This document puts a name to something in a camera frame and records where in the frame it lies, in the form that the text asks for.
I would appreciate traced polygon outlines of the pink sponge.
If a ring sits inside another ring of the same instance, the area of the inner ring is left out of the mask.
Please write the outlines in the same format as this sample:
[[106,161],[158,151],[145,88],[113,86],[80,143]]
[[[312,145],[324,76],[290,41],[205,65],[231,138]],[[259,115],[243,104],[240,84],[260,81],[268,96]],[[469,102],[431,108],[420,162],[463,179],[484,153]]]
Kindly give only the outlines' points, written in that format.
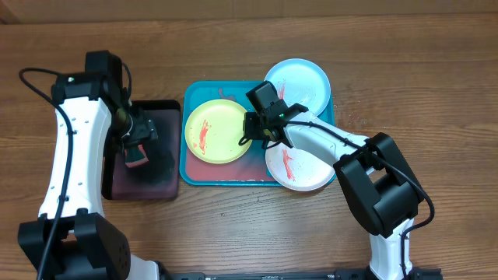
[[143,145],[126,148],[124,150],[124,163],[128,168],[136,168],[149,161]]

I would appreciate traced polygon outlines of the yellow plate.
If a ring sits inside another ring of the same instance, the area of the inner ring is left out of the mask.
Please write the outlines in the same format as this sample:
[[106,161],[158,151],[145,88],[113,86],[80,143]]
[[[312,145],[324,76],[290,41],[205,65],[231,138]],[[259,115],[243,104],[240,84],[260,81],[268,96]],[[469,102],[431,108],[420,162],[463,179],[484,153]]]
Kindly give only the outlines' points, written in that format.
[[244,115],[247,110],[232,100],[204,102],[190,114],[184,127],[184,139],[195,157],[206,163],[224,164],[239,159],[252,141],[243,145]]

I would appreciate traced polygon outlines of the white plate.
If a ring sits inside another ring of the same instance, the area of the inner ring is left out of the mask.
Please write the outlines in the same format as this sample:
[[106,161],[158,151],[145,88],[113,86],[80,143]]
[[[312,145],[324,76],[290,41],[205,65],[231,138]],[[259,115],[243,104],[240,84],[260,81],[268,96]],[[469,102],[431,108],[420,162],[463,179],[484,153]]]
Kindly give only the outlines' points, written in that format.
[[309,152],[284,144],[267,149],[265,162],[271,176],[293,191],[315,191],[335,178],[335,171],[327,163]]

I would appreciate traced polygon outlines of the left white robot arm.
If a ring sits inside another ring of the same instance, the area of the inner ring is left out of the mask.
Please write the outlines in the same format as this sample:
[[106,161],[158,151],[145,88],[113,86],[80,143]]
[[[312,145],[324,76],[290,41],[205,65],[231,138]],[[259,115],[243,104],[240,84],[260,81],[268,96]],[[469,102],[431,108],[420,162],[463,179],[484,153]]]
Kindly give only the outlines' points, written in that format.
[[58,133],[51,179],[37,220],[19,226],[18,243],[39,279],[167,279],[158,261],[131,253],[102,206],[105,152],[154,139],[154,127],[132,106],[123,68],[57,73],[47,96]]

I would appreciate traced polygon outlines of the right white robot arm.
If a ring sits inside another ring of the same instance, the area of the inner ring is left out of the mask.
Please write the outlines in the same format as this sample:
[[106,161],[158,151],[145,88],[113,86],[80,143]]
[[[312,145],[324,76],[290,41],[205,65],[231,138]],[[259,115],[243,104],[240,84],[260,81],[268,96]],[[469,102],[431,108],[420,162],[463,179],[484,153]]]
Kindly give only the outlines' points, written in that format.
[[429,201],[395,141],[385,133],[372,138],[343,131],[310,111],[250,112],[244,137],[284,144],[316,156],[335,170],[349,210],[370,235],[371,279],[416,276],[409,259],[411,231],[419,204]]

